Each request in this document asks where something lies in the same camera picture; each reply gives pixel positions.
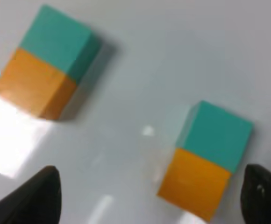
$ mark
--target table surface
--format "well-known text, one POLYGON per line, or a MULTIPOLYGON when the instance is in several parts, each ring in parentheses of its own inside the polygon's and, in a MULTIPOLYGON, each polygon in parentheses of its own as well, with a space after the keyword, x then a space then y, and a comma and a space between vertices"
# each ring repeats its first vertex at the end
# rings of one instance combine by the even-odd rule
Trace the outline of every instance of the table surface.
POLYGON ((59 122, 0 103, 0 199, 55 165, 61 224, 194 223, 155 194, 189 106, 205 99, 255 122, 213 220, 243 224, 245 165, 271 170, 271 0, 0 0, 0 71, 43 3, 103 37, 100 79, 59 122))

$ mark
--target teal cube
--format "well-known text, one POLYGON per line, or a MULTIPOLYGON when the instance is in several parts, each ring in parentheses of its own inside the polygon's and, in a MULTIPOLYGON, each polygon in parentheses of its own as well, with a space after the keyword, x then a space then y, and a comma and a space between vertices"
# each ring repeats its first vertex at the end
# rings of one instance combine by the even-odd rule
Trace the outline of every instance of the teal cube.
POLYGON ((66 73, 77 84, 100 49, 100 41, 84 24, 44 5, 20 47, 66 73))
POLYGON ((194 106, 186 119, 176 147, 235 172, 253 124, 206 101, 194 106))

